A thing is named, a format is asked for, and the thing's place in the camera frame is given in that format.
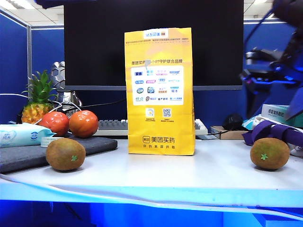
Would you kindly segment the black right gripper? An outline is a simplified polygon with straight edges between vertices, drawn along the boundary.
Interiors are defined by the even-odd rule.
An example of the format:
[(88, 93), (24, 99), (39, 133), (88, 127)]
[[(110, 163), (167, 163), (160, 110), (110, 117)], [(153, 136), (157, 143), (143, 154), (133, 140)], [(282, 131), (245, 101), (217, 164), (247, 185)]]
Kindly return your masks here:
[(303, 112), (303, 49), (286, 48), (283, 52), (254, 48), (245, 53), (246, 67), (239, 77), (246, 90), (246, 116), (252, 117), (281, 85), (295, 89), (286, 118)]

